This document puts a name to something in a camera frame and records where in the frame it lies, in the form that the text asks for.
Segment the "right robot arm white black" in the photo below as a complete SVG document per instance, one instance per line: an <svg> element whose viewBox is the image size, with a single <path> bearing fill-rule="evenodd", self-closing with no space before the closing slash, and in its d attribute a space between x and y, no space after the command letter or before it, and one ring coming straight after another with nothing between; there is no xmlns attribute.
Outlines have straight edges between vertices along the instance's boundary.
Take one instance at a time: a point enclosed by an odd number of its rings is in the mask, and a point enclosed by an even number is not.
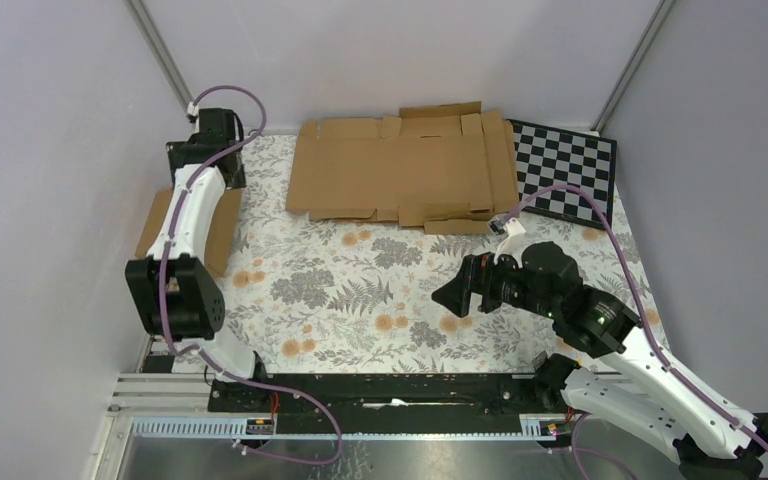
<svg viewBox="0 0 768 480"><path fill-rule="evenodd" d="M484 313L509 305L550 319L564 342L646 394L607 385L567 356L542 355L533 396L543 410L567 405L600 417L660 451L686 479L760 478L768 413L742 409L682 373L666 349L649 343L640 318L617 297L585 284L575 260L555 243L532 244L519 258L467 255L431 298L464 317L475 295Z"/></svg>

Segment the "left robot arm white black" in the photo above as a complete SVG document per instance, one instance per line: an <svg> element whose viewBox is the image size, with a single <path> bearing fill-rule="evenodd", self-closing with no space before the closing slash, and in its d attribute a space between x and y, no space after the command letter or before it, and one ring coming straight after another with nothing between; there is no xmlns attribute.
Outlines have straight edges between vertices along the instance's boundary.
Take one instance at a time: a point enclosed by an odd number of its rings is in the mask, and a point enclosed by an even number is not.
<svg viewBox="0 0 768 480"><path fill-rule="evenodd" d="M217 277L226 272L245 186L239 152L244 137L236 113L190 111L194 129L167 143L172 185L155 195L125 280L142 327L179 354L200 356L217 379L235 381L232 398L248 411L269 401L270 385L250 347L237 347L225 328L226 305Z"/></svg>

